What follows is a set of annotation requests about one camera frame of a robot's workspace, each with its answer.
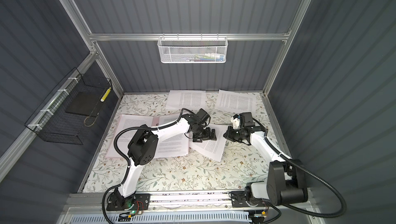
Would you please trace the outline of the pink paper folder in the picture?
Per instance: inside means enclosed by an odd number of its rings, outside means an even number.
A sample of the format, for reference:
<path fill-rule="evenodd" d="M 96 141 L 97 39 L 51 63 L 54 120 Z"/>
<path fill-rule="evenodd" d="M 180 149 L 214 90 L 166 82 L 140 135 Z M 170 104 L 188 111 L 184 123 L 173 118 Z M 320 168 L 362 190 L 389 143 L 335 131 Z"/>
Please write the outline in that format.
<path fill-rule="evenodd" d="M 154 127 L 164 125 L 175 121 L 177 117 L 177 114 L 156 117 L 122 114 L 118 120 L 114 135 L 117 135 L 120 131 L 129 127 L 139 127 L 141 125 Z M 127 146 L 135 133 L 135 131 L 130 131 L 119 138 L 118 146 L 124 154 L 127 153 Z M 182 133 L 169 139 L 161 140 L 157 145 L 154 158 L 182 157 L 188 155 L 188 153 L 189 139 Z"/>

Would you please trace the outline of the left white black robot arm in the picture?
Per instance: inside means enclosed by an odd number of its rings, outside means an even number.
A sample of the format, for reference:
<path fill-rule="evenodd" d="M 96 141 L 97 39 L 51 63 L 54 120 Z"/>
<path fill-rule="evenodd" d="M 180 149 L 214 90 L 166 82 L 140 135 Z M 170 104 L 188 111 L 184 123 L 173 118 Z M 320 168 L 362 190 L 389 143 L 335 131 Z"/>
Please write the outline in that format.
<path fill-rule="evenodd" d="M 192 133 L 193 142 L 204 140 L 216 140 L 216 132 L 208 127 L 211 116 L 202 108 L 194 113 L 183 108 L 178 118 L 170 123 L 148 127 L 130 127 L 120 131 L 114 138 L 113 147 L 115 151 L 127 161 L 125 175 L 121 183 L 114 186 L 111 197 L 118 210 L 129 210 L 135 206 L 138 178 L 143 167 L 154 158 L 158 145 L 173 136 Z M 135 131 L 127 146 L 127 153 L 123 153 L 118 147 L 118 140 L 127 132 Z"/>

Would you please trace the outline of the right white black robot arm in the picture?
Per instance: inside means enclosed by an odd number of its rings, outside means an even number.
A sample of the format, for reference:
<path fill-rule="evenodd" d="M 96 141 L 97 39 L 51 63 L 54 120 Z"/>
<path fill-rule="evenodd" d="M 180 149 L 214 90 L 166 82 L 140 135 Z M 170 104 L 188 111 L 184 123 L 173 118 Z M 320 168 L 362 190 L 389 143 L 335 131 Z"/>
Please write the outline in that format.
<path fill-rule="evenodd" d="M 284 154 L 268 137 L 268 129 L 256 121 L 250 112 L 236 114 L 232 125 L 224 133 L 229 141 L 253 146 L 269 163 L 266 181 L 248 183 L 244 197 L 250 204 L 267 199 L 273 205 L 287 205 L 308 201 L 305 172 L 296 167 L 300 160 Z"/>

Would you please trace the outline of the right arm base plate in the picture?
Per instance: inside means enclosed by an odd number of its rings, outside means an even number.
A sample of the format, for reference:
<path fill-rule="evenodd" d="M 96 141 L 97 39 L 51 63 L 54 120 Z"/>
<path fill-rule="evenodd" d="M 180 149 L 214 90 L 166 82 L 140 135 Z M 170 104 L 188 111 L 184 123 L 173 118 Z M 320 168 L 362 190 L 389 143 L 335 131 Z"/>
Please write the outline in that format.
<path fill-rule="evenodd" d="M 233 208 L 270 207 L 268 199 L 254 198 L 250 193 L 246 193 L 245 191 L 231 191 L 228 193 L 228 196 L 231 199 Z"/>

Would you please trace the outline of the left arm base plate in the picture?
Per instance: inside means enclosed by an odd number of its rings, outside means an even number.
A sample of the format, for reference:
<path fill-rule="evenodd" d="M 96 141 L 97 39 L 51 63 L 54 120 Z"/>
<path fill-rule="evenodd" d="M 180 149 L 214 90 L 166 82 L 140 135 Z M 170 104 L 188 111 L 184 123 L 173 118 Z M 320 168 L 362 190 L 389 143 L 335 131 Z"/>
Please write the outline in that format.
<path fill-rule="evenodd" d="M 105 200 L 106 211 L 145 211 L 150 204 L 150 194 L 132 194 L 122 197 L 111 193 Z"/>

